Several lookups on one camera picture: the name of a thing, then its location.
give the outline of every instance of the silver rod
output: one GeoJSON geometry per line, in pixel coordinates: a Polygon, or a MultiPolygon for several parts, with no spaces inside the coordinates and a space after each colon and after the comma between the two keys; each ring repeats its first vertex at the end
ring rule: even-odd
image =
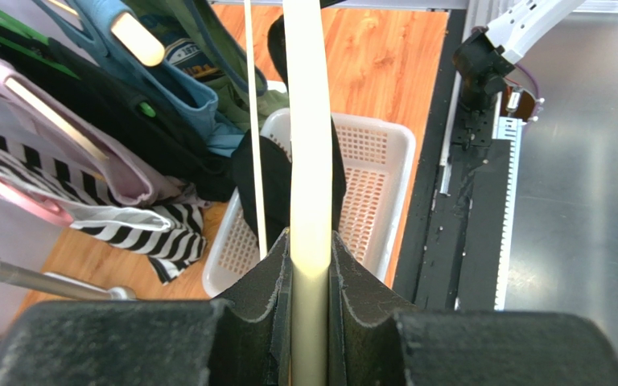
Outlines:
{"type": "Polygon", "coordinates": [[[112,295],[107,291],[45,276],[3,261],[0,261],[0,282],[71,299],[110,300],[112,298],[112,295]]]}

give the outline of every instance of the pink shirt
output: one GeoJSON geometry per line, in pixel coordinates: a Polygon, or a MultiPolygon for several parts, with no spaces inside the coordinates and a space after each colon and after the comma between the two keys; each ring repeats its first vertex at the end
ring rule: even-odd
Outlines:
{"type": "Polygon", "coordinates": [[[181,190],[172,179],[161,175],[121,143],[78,117],[3,60],[0,60],[0,99],[6,102],[24,129],[48,140],[59,148],[68,160],[102,175],[119,203],[145,207],[158,200],[177,199],[181,196],[181,190]],[[100,161],[94,158],[43,114],[21,100],[5,86],[5,81],[9,78],[16,79],[44,101],[109,159],[100,161]]]}

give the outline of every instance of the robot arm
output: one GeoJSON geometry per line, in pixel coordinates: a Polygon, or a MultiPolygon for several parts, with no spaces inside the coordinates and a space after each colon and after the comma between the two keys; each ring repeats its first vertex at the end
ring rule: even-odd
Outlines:
{"type": "Polygon", "coordinates": [[[452,59],[463,79],[461,106],[470,111],[492,109],[513,65],[582,2],[521,0],[486,27],[476,28],[452,59]]]}
{"type": "Polygon", "coordinates": [[[511,64],[523,55],[552,27],[578,8],[583,0],[521,0],[488,24],[485,36],[511,64]]]}

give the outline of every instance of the perforated basket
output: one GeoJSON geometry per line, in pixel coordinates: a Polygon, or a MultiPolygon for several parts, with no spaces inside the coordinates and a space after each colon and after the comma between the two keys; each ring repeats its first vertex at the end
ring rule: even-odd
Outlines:
{"type": "MultiPolygon", "coordinates": [[[[416,139],[401,125],[344,114],[332,116],[347,178],[340,236],[354,257],[383,281],[402,215],[416,139]]],[[[289,153],[290,110],[272,114],[262,135],[289,153]]],[[[211,297],[220,294],[258,262],[257,237],[242,217],[235,191],[204,266],[204,290],[211,297]]]]}

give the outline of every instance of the black fabric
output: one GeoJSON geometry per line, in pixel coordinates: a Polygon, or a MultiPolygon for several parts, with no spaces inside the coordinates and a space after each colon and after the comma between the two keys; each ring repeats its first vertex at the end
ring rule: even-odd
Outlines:
{"type": "MultiPolygon", "coordinates": [[[[324,0],[321,2],[321,8],[332,6],[341,1],[324,0]]],[[[281,16],[276,20],[269,29],[268,47],[271,60],[274,62],[276,71],[281,76],[283,83],[290,90],[287,79],[287,56],[285,46],[285,22],[281,16]]],[[[342,153],[340,152],[340,142],[338,141],[335,123],[331,119],[332,144],[333,144],[333,217],[332,227],[334,231],[338,231],[340,227],[340,213],[342,212],[342,202],[345,193],[347,192],[347,181],[344,174],[344,164],[342,153]]]]}
{"type": "MultiPolygon", "coordinates": [[[[282,230],[290,226],[292,165],[285,152],[269,138],[259,138],[259,150],[262,155],[266,247],[267,250],[270,250],[282,230]]],[[[258,235],[251,131],[245,134],[230,159],[233,181],[235,181],[237,192],[240,195],[245,222],[252,228],[252,232],[258,235]]]]}
{"type": "Polygon", "coordinates": [[[574,315],[441,311],[393,319],[409,384],[618,386],[611,343],[574,315]]]}
{"type": "Polygon", "coordinates": [[[74,113],[118,140],[159,173],[194,183],[201,199],[230,199],[235,188],[229,177],[230,161],[211,154],[204,140],[166,101],[147,98],[54,39],[45,46],[3,27],[0,36],[64,65],[80,78],[13,48],[0,46],[1,59],[74,113]],[[140,111],[142,102],[154,109],[155,117],[140,111]]]}

